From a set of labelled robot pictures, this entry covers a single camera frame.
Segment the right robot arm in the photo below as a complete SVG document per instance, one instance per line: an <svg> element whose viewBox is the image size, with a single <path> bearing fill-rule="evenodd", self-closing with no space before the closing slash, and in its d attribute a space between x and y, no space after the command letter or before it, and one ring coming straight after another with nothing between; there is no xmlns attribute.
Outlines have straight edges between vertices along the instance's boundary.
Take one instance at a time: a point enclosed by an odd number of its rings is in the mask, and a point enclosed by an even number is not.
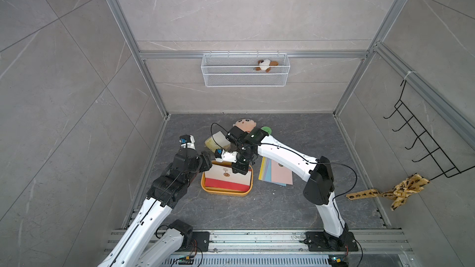
<svg viewBox="0 0 475 267"><path fill-rule="evenodd" d="M244 174L258 156L273 160L299 176L306 186L304 197L316 206L324 225L321 232L307 232L305 243L310 250L356 252L355 236L344 221L336 204L334 176L329 159L319 159L288 147L260 128L250 132L232 127L226 139L233 143L235 152L216 152L215 156L230 162L234 173Z"/></svg>

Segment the yellow plastic storage tray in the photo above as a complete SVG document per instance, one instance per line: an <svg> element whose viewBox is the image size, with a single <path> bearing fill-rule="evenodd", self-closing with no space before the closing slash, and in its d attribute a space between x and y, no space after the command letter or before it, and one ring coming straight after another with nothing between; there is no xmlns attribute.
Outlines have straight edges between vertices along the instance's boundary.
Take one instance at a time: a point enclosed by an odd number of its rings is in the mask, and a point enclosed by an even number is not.
<svg viewBox="0 0 475 267"><path fill-rule="evenodd" d="M229 162L222 162L222 163L224 165L231 166L231 163L229 163ZM200 185L201 185L202 189L205 190L209 194L226 195L226 196L233 196L233 197L245 197L246 195L248 195L250 193L250 191L253 188L254 172L253 172L253 169L252 169L251 188L247 192L232 192L232 191L227 191L227 190L222 190L222 189L212 189L212 188L209 188L209 187L205 186L205 179L206 179L206 177L205 177L205 174L203 173L201 181L200 181Z"/></svg>

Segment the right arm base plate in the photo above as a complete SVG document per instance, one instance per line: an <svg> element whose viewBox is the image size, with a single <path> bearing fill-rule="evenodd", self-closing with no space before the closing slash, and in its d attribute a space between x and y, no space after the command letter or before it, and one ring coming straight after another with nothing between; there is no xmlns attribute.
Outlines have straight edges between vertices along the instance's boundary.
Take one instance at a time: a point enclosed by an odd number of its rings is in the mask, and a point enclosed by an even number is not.
<svg viewBox="0 0 475 267"><path fill-rule="evenodd" d="M344 231L334 237L325 231L306 232L304 244L310 252L357 252L359 247L352 232Z"/></svg>

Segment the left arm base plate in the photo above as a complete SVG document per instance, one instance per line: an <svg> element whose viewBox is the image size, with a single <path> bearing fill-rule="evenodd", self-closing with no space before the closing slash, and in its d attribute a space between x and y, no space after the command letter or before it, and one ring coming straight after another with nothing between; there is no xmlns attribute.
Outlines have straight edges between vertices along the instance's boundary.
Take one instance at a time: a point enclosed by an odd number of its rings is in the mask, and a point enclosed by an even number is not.
<svg viewBox="0 0 475 267"><path fill-rule="evenodd" d="M155 243L150 249L171 255L174 252L208 251L210 232L181 232L177 229L159 229L154 235Z"/></svg>

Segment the red envelope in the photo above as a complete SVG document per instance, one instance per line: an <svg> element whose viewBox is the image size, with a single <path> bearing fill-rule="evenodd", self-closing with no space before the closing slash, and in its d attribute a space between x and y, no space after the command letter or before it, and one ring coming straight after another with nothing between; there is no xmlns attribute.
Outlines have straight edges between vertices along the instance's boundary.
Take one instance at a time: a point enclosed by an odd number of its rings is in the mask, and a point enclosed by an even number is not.
<svg viewBox="0 0 475 267"><path fill-rule="evenodd" d="M205 186L212 189L222 189L232 192L247 192L251 188L251 182L241 184L225 180L206 178Z"/></svg>

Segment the cream white envelope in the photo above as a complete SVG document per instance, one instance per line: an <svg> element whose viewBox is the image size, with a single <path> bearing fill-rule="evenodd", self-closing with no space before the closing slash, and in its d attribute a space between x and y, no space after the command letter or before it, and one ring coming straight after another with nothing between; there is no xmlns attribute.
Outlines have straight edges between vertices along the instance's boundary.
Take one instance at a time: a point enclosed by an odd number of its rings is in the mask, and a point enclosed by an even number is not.
<svg viewBox="0 0 475 267"><path fill-rule="evenodd" d="M214 163L204 174L206 179L249 185L251 183L252 169L249 168L246 174L234 173L231 166L224 165L223 163Z"/></svg>

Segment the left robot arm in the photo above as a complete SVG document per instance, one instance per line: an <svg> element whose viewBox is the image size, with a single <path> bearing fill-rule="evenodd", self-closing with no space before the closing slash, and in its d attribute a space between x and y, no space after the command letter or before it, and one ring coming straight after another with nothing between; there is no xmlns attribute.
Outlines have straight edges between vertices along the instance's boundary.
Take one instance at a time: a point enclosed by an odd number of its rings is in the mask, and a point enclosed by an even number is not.
<svg viewBox="0 0 475 267"><path fill-rule="evenodd" d="M213 159L210 152L198 153L193 148L181 147L173 162L153 181L131 227L100 266L136 266L156 230L187 194L196 176L211 168Z"/></svg>

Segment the pink envelope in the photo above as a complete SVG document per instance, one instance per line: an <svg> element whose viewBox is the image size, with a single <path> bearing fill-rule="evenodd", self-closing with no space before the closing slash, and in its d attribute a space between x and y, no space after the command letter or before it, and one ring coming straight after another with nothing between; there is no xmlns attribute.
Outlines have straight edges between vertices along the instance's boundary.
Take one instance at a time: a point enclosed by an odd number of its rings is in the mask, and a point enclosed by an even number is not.
<svg viewBox="0 0 475 267"><path fill-rule="evenodd" d="M280 185L293 185L292 171L284 167L282 164L271 161L271 181Z"/></svg>

